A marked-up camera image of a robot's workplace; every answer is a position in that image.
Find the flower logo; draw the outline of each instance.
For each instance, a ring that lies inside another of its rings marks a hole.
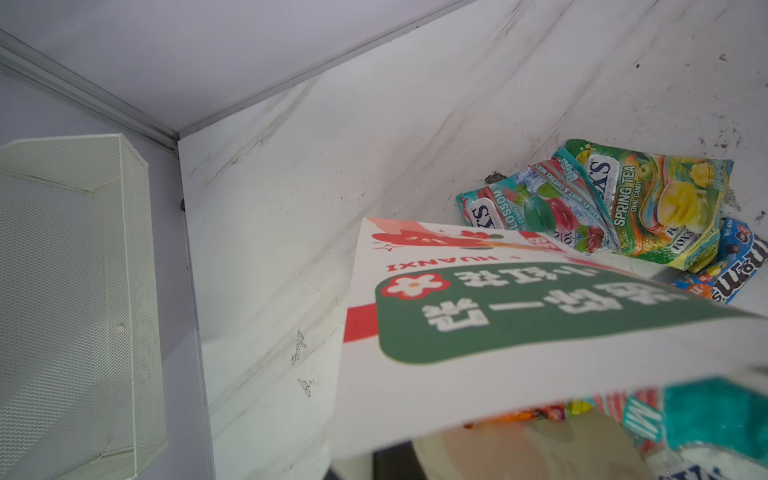
[[[439,273],[424,273],[419,276],[398,276],[382,289],[382,295],[396,296],[400,300],[424,298],[432,292],[439,292],[451,286]]]

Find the fox's candy bag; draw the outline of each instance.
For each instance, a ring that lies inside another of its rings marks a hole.
[[[618,251],[616,231],[584,168],[565,149],[456,197],[473,227],[546,232],[580,252]]]
[[[621,252],[696,273],[717,255],[730,160],[657,155],[569,140],[611,213]]]
[[[681,276],[672,284],[687,292],[722,303],[730,302],[768,260],[768,243],[744,222],[723,221],[717,260],[699,273]]]

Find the white wall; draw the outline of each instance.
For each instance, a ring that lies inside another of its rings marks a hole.
[[[0,74],[0,145],[27,137],[115,130]],[[141,480],[213,478],[200,347],[187,262],[179,164],[170,154],[129,138],[150,166],[157,308],[168,447]]]
[[[24,0],[0,29],[177,130],[456,0]]]

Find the lemon illustration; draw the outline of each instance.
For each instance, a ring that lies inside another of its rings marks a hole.
[[[707,161],[706,158],[685,157],[680,159],[682,164],[700,164]]]
[[[709,164],[695,164],[690,168],[690,177],[699,187],[709,187],[715,179],[715,169]]]
[[[685,227],[694,232],[703,234],[712,227],[715,214],[714,209],[707,207],[707,192],[704,190],[696,189],[696,196],[698,198],[698,208],[696,209],[696,215],[689,222],[685,224]]]
[[[682,227],[697,215],[698,210],[696,187],[673,180],[661,192],[657,218],[659,223],[667,227]]]
[[[590,153],[592,153],[592,149],[588,148],[587,150],[585,150],[585,151],[581,152],[581,153],[580,153],[580,154],[579,154],[579,155],[576,157],[576,160],[577,160],[577,161],[578,161],[580,164],[582,164],[582,165],[586,165],[586,164],[587,164],[587,159],[589,158],[589,154],[590,154]]]

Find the green label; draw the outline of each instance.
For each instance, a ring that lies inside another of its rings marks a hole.
[[[407,363],[740,315],[672,286],[574,263],[396,275],[376,287],[376,312],[382,351]]]

